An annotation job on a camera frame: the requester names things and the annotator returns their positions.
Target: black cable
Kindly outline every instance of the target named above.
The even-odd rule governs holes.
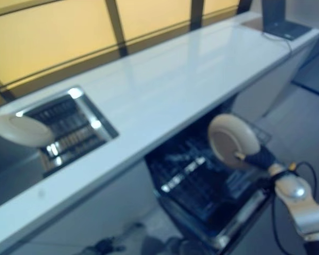
[[[289,43],[289,41],[285,38],[274,38],[274,37],[269,37],[266,32],[262,31],[261,35],[263,37],[265,37],[266,39],[268,40],[271,40],[271,41],[283,41],[287,44],[288,46],[288,50],[289,50],[289,56],[288,57],[291,57],[293,55],[293,49],[292,49],[292,46],[291,44]]]
[[[313,187],[313,197],[314,199],[317,197],[317,190],[318,190],[318,179],[317,179],[317,175],[315,173],[315,170],[313,168],[313,166],[309,163],[309,162],[306,162],[306,161],[302,161],[302,162],[299,162],[296,166],[296,172],[298,173],[298,169],[300,168],[300,166],[302,165],[305,165],[307,166],[311,172],[312,172],[312,175],[313,175],[313,182],[314,182],[314,187]]]
[[[276,215],[275,215],[275,198],[276,195],[274,194],[273,201],[272,201],[272,228],[273,228],[273,235],[275,242],[277,246],[279,247],[280,251],[285,255],[293,255],[292,253],[289,253],[285,248],[282,246],[279,236],[278,236],[278,230],[276,228]]]

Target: white cabinet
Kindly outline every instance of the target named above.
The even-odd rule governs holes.
[[[121,234],[157,206],[147,166],[141,161],[102,187],[12,255],[72,255],[100,239]]]
[[[241,92],[232,111],[250,122],[263,116],[289,84],[312,46],[313,44],[310,44],[297,52]]]

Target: black laptop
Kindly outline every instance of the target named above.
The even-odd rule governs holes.
[[[264,32],[287,40],[294,40],[311,30],[285,19],[286,0],[262,0],[262,15]]]

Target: white countertop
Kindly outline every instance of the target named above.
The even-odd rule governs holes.
[[[1,107],[16,112],[80,85],[119,136],[0,206],[0,252],[289,57],[285,41],[239,24],[256,17],[210,25]],[[291,48],[318,35],[313,29]]]

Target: window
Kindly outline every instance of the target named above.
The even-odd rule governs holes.
[[[0,0],[0,105],[233,16],[238,4],[239,0]]]

